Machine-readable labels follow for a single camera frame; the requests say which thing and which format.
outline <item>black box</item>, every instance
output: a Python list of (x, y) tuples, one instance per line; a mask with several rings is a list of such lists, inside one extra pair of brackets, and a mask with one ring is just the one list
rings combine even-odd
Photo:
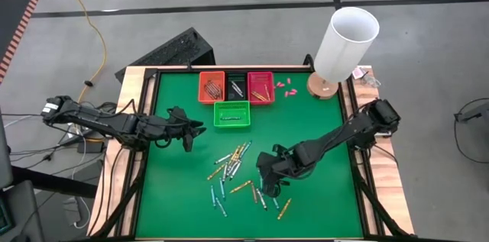
[[(188, 63), (193, 66), (215, 66), (212, 47), (193, 27), (160, 45), (129, 66), (178, 66)], [(115, 78), (122, 83), (124, 74), (125, 68), (116, 72)]]

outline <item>floor mat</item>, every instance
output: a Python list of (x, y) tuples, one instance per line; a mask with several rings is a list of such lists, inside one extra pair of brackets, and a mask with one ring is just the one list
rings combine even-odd
[(0, 85), (39, 0), (0, 0)]

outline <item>wooden lamp base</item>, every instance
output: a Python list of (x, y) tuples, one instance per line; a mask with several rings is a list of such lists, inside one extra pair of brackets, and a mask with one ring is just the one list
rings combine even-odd
[(307, 90), (309, 93), (322, 100), (331, 98), (338, 91), (337, 82), (328, 82), (319, 77), (317, 73), (311, 74), (307, 79)]

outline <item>striped hazard tape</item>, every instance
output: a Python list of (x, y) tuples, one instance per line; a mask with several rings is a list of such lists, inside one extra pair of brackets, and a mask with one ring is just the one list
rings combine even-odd
[(28, 6), (25, 9), (24, 15), (20, 23), (17, 26), (17, 29), (12, 36), (12, 40), (7, 47), (7, 51), (5, 55), (0, 59), (0, 85), (2, 84), (5, 75), (7, 74), (8, 66), (10, 66), (12, 59), (14, 58), (15, 51), (19, 43), (21, 42), (22, 35), (28, 27), (29, 20), (31, 19), (32, 14), (36, 8), (37, 2), (39, 0), (30, 0)]

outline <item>green basket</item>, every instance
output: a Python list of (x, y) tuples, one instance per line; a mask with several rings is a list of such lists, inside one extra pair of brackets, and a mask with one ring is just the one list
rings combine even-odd
[(250, 124), (250, 102), (236, 101), (214, 103), (215, 127), (247, 127)]

